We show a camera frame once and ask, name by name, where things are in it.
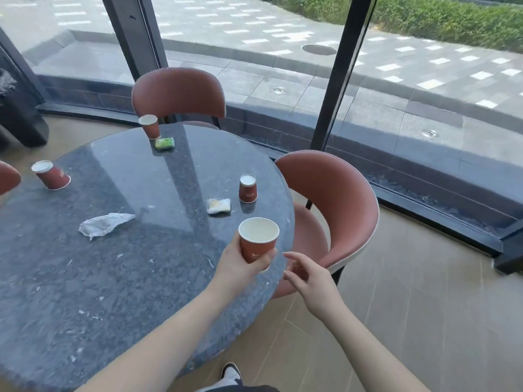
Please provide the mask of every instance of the green snack package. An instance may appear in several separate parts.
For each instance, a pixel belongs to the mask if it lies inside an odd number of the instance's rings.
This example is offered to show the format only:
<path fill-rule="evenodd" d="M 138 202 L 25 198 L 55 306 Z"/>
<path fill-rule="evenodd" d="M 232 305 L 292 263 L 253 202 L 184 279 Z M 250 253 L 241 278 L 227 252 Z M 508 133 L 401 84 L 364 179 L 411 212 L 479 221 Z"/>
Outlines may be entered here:
<path fill-rule="evenodd" d="M 156 141 L 154 142 L 154 147 L 160 151 L 174 148 L 174 138 L 173 137 L 162 137 L 160 139 L 156 139 Z"/>

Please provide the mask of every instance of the foot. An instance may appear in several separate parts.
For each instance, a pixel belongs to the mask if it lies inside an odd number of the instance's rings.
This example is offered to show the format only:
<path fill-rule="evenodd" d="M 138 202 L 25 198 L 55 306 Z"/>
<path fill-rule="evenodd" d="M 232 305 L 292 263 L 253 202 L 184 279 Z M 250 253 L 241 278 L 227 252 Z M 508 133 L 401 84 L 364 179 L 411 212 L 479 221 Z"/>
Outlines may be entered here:
<path fill-rule="evenodd" d="M 234 380 L 238 385 L 243 385 L 242 376 L 239 373 L 238 367 L 232 363 L 227 363 L 222 369 L 222 376 L 220 379 L 231 379 Z"/>

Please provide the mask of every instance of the gray marble table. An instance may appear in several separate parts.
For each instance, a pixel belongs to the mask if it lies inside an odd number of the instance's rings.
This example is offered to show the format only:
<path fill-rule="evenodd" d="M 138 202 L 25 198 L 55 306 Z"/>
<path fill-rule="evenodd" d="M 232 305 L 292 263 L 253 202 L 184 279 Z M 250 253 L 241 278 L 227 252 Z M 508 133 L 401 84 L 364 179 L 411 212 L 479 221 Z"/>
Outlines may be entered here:
<path fill-rule="evenodd" d="M 176 147 L 156 151 L 141 128 L 102 138 L 56 163 L 72 177 L 59 191 L 24 177 L 0 208 L 0 372 L 23 388 L 72 390 L 171 316 L 209 283 L 241 221 L 280 226 L 292 246 L 294 211 L 273 162 L 251 143 L 210 128 L 162 126 Z M 253 173 L 259 197 L 238 199 Z M 230 215 L 206 200 L 230 198 Z M 136 219 L 89 241 L 82 221 L 111 212 Z M 218 355 L 269 301 L 281 255 L 216 320 L 188 371 Z"/>

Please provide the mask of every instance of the person's right arm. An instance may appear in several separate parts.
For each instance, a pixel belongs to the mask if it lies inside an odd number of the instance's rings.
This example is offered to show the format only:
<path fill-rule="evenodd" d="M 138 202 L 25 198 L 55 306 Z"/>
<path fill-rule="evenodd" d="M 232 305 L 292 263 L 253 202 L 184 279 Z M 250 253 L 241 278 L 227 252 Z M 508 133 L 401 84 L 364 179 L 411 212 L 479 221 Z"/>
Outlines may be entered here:
<path fill-rule="evenodd" d="M 284 271 L 303 296 L 308 310 L 334 335 L 367 392 L 429 392 L 429 389 L 385 348 L 350 312 L 330 272 L 301 253 Z"/>

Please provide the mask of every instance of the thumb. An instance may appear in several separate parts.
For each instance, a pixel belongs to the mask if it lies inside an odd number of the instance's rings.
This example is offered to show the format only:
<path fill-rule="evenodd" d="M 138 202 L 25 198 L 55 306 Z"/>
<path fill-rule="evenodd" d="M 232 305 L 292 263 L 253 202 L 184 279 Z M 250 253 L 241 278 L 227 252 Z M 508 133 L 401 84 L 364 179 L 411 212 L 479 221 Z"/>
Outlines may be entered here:
<path fill-rule="evenodd" d="M 263 256 L 258 258 L 258 260 L 251 263 L 251 267 L 258 274 L 259 272 L 265 270 L 270 265 L 270 262 L 274 259 L 274 257 L 276 257 L 276 254 L 278 254 L 278 249 L 274 248 L 274 249 L 269 250 Z"/>
<path fill-rule="evenodd" d="M 289 281 L 291 285 L 298 291 L 298 293 L 303 295 L 307 283 L 305 283 L 302 278 L 298 277 L 292 271 L 284 271 L 284 279 Z"/>

